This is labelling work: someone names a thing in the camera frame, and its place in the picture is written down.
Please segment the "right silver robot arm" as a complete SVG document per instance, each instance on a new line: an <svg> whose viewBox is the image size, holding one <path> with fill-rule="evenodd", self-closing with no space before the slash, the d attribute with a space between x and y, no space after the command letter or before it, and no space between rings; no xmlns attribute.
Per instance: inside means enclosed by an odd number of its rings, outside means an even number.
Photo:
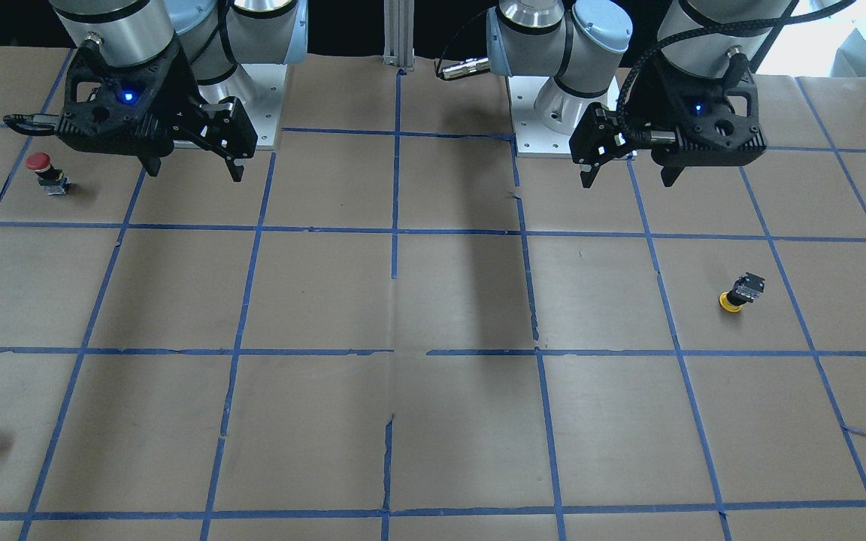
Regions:
<svg viewBox="0 0 866 541"><path fill-rule="evenodd" d="M248 65L298 64L306 1L53 1L75 54L58 114L8 114L28 137L131 156L156 176L178 143L213 152L238 182L260 145L268 90Z"/></svg>

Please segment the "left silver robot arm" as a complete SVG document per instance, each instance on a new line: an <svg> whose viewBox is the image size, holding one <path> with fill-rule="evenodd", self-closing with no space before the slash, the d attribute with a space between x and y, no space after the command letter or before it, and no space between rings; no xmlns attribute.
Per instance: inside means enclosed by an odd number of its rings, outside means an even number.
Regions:
<svg viewBox="0 0 866 541"><path fill-rule="evenodd" d="M539 110L568 136L580 181L647 150L667 187L687 168L742 167L768 142L752 61L775 28L799 24L787 1L663 1L637 37L619 1L501 1L486 14L495 74L542 77Z"/></svg>

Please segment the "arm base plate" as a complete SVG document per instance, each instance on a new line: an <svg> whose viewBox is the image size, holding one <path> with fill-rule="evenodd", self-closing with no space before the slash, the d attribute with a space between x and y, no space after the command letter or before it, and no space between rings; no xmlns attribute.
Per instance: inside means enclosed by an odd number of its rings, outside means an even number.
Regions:
<svg viewBox="0 0 866 541"><path fill-rule="evenodd" d="M223 81L201 85L198 89L210 103L237 96L256 130L258 150L275 150L288 70L288 65L238 65Z"/></svg>
<svg viewBox="0 0 866 541"><path fill-rule="evenodd" d="M599 102L606 109L615 109L619 97L618 75L616 72L606 92L595 98L567 95L553 77L508 77L516 154L526 158L570 160L568 141L588 105Z"/></svg>

